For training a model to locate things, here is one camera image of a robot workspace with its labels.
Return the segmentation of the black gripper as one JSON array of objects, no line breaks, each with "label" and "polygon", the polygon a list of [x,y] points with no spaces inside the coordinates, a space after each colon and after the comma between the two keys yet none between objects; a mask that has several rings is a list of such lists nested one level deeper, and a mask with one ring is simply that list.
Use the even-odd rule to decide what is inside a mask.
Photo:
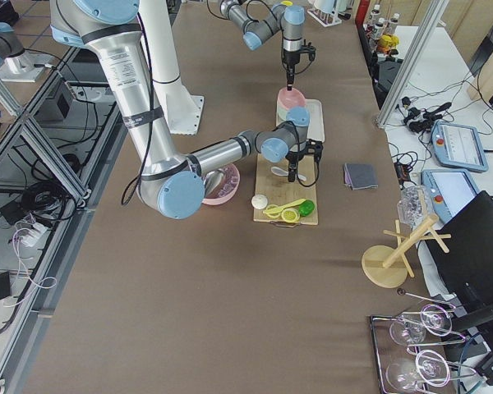
[{"label": "black gripper", "polygon": [[309,64],[316,59],[316,47],[305,39],[282,39],[282,65],[286,72],[287,91],[293,89],[293,77],[296,65],[301,61],[301,55],[308,56]]},{"label": "black gripper", "polygon": [[285,158],[288,160],[288,181],[294,182],[298,163],[306,156],[312,155],[316,169],[320,167],[320,160],[323,152],[323,143],[319,140],[307,140],[304,148],[298,152],[288,151]]}]

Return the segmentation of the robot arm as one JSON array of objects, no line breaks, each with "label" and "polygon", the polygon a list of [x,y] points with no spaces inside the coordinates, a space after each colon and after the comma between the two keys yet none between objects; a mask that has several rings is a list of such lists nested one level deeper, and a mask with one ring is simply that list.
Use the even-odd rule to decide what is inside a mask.
[{"label": "robot arm", "polygon": [[183,219],[206,197],[208,173],[253,153],[295,172],[315,141],[304,106],[288,111],[272,131],[243,131],[194,153],[179,153],[172,126],[194,120],[200,106],[180,79],[168,8],[163,1],[53,1],[53,37],[92,51],[99,59],[128,129],[141,168],[135,179],[141,201],[162,215]]},{"label": "robot arm", "polygon": [[249,1],[219,1],[219,14],[213,16],[231,21],[242,32],[242,39],[251,51],[280,33],[281,64],[286,74],[286,89],[291,91],[295,77],[301,73],[296,70],[301,57],[308,56],[309,64],[316,59],[316,47],[304,39],[306,11],[302,6],[282,1],[266,5],[267,16],[256,19],[249,13],[250,4]]}]

